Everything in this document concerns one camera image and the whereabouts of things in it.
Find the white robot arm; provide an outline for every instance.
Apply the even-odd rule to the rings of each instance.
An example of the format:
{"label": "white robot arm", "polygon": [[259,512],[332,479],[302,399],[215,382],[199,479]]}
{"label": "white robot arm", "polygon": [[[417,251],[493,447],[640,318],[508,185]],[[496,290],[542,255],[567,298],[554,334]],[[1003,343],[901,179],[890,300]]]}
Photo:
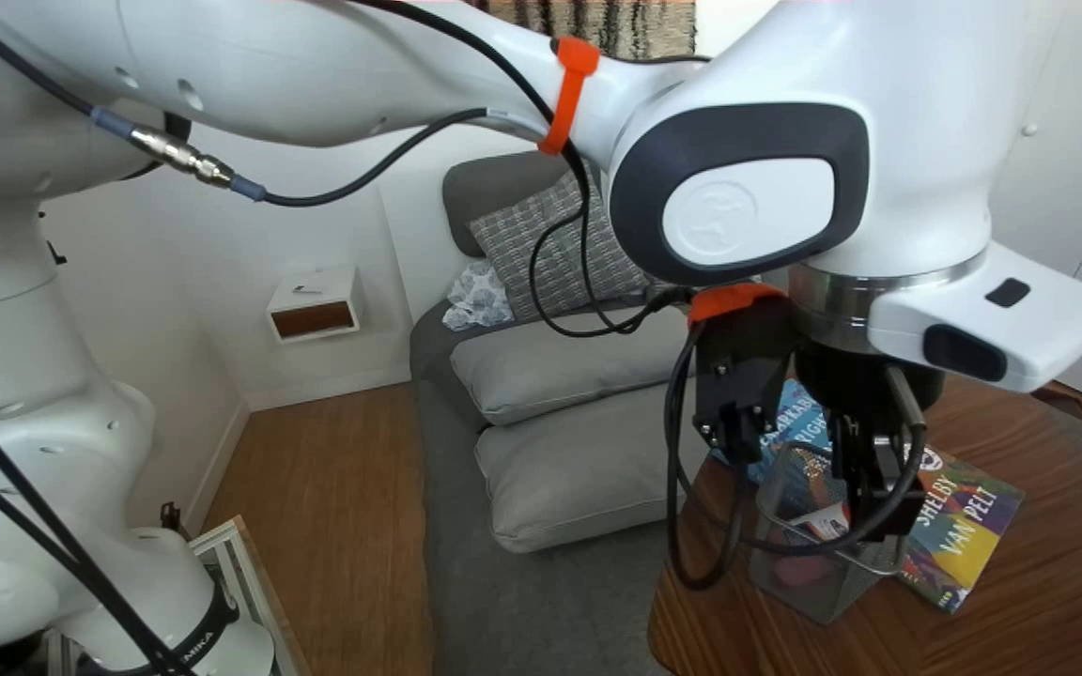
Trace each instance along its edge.
{"label": "white robot arm", "polygon": [[[1029,390],[1082,353],[1082,284],[993,244],[1014,27],[1019,0],[785,0],[707,66],[600,60],[569,144],[603,174],[620,244],[656,278],[719,284],[792,268],[812,343]],[[142,169],[139,146],[266,200],[152,134],[166,112],[310,146],[457,109],[548,134],[542,109],[561,106],[567,72],[548,38],[457,0],[0,0],[0,41],[80,97],[56,100],[0,60],[0,443],[159,638],[188,646],[211,581],[175,535],[120,518],[151,409],[72,330],[36,204]],[[109,672],[147,666],[101,601],[0,518],[0,642],[42,627]],[[216,627],[195,653],[199,672],[266,666],[251,624]]]}

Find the robotic arm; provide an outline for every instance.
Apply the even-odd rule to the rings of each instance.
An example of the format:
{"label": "robotic arm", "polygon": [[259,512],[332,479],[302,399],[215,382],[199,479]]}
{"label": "robotic arm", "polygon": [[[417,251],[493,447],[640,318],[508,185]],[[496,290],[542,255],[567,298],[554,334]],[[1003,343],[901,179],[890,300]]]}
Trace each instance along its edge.
{"label": "robotic arm", "polygon": [[[707,66],[600,60],[569,144],[650,273],[721,284],[792,268],[795,324],[826,353],[1029,390],[1082,353],[1082,284],[993,244],[1014,27],[1019,0],[785,0]],[[76,95],[56,100],[0,60],[0,443],[159,638],[195,646],[211,579],[175,535],[120,518],[151,409],[72,330],[36,204],[151,155],[266,200],[152,131],[166,112],[310,146],[457,109],[546,134],[567,72],[548,38],[453,0],[0,0],[0,41]],[[101,601],[0,518],[0,642],[42,627],[109,672],[147,666]],[[266,672],[269,642],[228,624],[195,662]]]}

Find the book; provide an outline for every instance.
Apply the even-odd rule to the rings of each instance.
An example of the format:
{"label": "book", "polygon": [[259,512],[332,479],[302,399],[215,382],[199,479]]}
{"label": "book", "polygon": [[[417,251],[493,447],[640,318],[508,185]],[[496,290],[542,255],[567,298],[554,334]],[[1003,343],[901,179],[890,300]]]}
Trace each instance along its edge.
{"label": "book", "polygon": [[935,449],[925,449],[915,475],[925,504],[901,539],[898,579],[935,608],[959,612],[1019,513],[1023,488]]}

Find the wooden floor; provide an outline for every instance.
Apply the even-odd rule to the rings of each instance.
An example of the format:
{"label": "wooden floor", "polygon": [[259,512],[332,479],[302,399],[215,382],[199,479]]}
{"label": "wooden floor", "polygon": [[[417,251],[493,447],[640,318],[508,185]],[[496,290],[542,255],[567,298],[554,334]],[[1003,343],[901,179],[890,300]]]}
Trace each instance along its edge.
{"label": "wooden floor", "polygon": [[410,390],[248,415],[211,527],[239,513],[315,676],[430,662]]}

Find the wooden table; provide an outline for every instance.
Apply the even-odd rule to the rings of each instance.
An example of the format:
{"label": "wooden table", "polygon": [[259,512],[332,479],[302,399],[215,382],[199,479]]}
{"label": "wooden table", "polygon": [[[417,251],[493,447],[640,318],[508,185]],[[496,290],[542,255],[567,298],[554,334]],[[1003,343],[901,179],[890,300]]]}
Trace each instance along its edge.
{"label": "wooden table", "polygon": [[[672,572],[650,612],[653,656],[683,676],[751,672],[1082,672],[1082,424],[1032,399],[948,382],[928,412],[931,447],[970,457],[1024,488],[985,579],[959,616],[943,616],[901,581],[864,592],[817,627],[751,586],[749,563],[715,586],[683,588]],[[703,469],[703,497],[725,504],[721,469]],[[707,563],[715,528],[683,512],[691,563]]]}

